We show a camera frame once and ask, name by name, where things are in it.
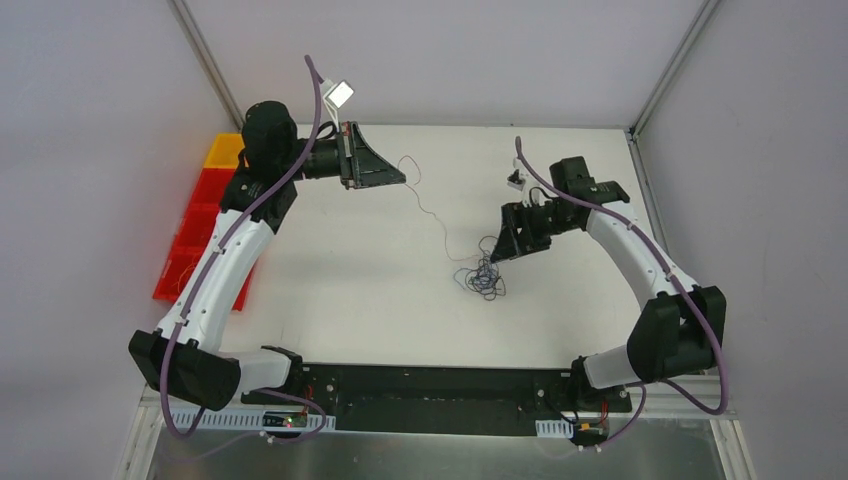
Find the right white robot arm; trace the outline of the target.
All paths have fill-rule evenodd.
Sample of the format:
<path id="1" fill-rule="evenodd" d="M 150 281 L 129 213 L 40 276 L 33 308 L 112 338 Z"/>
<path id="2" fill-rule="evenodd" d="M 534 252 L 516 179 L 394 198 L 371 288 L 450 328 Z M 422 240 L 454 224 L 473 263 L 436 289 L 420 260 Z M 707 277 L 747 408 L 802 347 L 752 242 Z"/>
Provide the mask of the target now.
<path id="1" fill-rule="evenodd" d="M 635 384 L 669 382 L 711 368 L 721 369 L 726 298 L 679 269 L 640 226 L 630 198 L 615 181 L 598 182 L 582 157 L 562 159 L 545 181 L 518 155 L 507 182 L 518 202 L 501 208 L 493 263 L 550 248 L 556 235 L 587 233 L 623 275 L 640 315 L 620 346 L 573 361 L 567 398 L 583 410 Z"/>

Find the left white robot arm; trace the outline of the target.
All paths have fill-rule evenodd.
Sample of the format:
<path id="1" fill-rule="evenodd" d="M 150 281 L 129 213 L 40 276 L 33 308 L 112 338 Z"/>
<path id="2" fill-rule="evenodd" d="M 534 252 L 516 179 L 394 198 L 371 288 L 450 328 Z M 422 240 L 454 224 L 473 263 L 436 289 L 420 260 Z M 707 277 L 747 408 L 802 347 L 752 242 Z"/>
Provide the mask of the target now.
<path id="1" fill-rule="evenodd" d="M 263 388 L 286 405 L 304 394 L 305 378 L 291 368 L 293 354 L 277 347 L 221 350 L 232 307 L 296 200 L 296 182 L 337 178 L 346 189 L 365 189 L 406 181 L 366 143 L 357 123 L 343 122 L 328 136 L 301 138 L 278 101 L 247 110 L 241 139 L 238 166 L 195 270 L 158 325 L 136 331 L 128 344 L 151 388 L 212 411 Z"/>

